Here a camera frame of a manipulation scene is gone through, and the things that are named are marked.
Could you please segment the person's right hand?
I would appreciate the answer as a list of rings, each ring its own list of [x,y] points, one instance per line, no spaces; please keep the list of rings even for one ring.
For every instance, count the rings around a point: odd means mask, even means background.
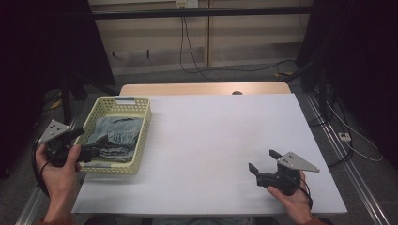
[[[308,197],[301,191],[297,190],[293,195],[286,196],[275,187],[267,187],[267,191],[276,200],[278,200],[287,212],[287,215],[293,220],[294,218],[302,218],[312,216]]]

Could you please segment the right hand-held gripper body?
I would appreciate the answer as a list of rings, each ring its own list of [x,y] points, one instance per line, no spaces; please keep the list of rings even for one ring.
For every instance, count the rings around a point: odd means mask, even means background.
[[[256,182],[259,187],[275,187],[286,196],[293,195],[300,187],[301,171],[319,173],[320,170],[299,155],[288,152],[277,162],[276,173],[259,172]]]

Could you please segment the white wall power outlet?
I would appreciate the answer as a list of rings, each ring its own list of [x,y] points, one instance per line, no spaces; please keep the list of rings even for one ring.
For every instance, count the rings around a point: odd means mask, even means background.
[[[199,2],[198,0],[176,0],[176,7],[179,9],[198,9]]]

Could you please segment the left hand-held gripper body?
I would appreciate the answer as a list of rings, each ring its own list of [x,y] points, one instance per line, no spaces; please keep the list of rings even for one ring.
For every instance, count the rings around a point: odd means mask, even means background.
[[[72,141],[83,133],[84,130],[81,127],[72,129],[68,125],[52,120],[38,139],[38,144],[45,144],[46,158],[55,167],[63,167],[73,146]]]

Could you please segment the person's left hand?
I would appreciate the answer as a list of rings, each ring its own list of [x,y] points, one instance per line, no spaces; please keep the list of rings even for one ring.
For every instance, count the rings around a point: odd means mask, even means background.
[[[41,144],[36,151],[36,163],[39,174],[48,189],[51,203],[74,205],[77,195],[77,163],[81,146],[74,145],[68,153],[67,161],[62,167],[53,166],[46,158],[46,146]]]

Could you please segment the black metal stand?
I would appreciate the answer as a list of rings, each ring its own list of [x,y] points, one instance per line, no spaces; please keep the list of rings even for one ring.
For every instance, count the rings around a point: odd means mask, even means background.
[[[64,122],[67,125],[72,124],[72,111],[70,106],[70,97],[69,93],[77,100],[84,100],[87,97],[87,93],[84,89],[84,85],[89,84],[96,89],[100,90],[103,93],[108,94],[109,96],[118,96],[119,92],[116,90],[107,87],[105,84],[101,84],[94,79],[89,77],[80,75],[80,74],[72,74],[68,75],[64,73],[61,76],[61,98],[62,98],[62,105],[63,105],[63,114],[64,114]]]

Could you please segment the white table cover sheet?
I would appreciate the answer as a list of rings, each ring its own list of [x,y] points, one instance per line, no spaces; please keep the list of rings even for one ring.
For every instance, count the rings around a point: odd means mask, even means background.
[[[313,163],[306,182],[316,214],[344,201],[292,94],[169,96],[150,99],[152,117],[135,175],[89,174],[76,214],[272,216],[283,207],[248,166],[274,173],[268,154],[294,152]]]

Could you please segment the aluminium floor rail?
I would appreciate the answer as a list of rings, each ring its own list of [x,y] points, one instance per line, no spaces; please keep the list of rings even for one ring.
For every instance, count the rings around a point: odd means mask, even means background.
[[[34,186],[15,225],[33,225],[44,197],[45,195],[42,193],[41,189],[38,186]]]
[[[314,115],[320,117],[318,121],[321,123],[321,128],[326,134],[333,151],[338,158],[342,158],[344,154],[346,154],[343,142],[334,131],[332,125],[330,123],[326,123],[321,117],[320,110],[318,109],[319,104],[315,101],[314,97],[306,96],[306,99],[311,106]],[[374,193],[370,190],[369,186],[360,175],[354,162],[352,160],[348,160],[347,162],[342,163],[341,166],[344,168],[345,173],[347,174],[354,189],[359,194],[360,200],[366,208],[368,215],[372,219],[374,225],[390,225],[385,212],[376,199]]]

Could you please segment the light blue denim pants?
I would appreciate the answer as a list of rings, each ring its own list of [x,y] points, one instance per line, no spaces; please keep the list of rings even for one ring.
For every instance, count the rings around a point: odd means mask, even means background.
[[[107,136],[110,143],[99,150],[99,156],[111,161],[131,161],[142,124],[140,117],[101,117],[96,120],[95,131],[87,142],[95,143]]]

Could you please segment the pale yellow perforated plastic basket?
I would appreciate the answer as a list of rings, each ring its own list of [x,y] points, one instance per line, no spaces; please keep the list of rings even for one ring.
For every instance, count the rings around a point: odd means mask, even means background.
[[[132,159],[127,162],[118,162],[98,156],[90,162],[82,162],[82,171],[85,173],[136,174],[139,170],[151,119],[150,100],[145,97],[99,97],[84,122],[84,133],[77,138],[75,143],[88,144],[88,138],[95,131],[96,120],[107,116],[140,117],[143,119]]]

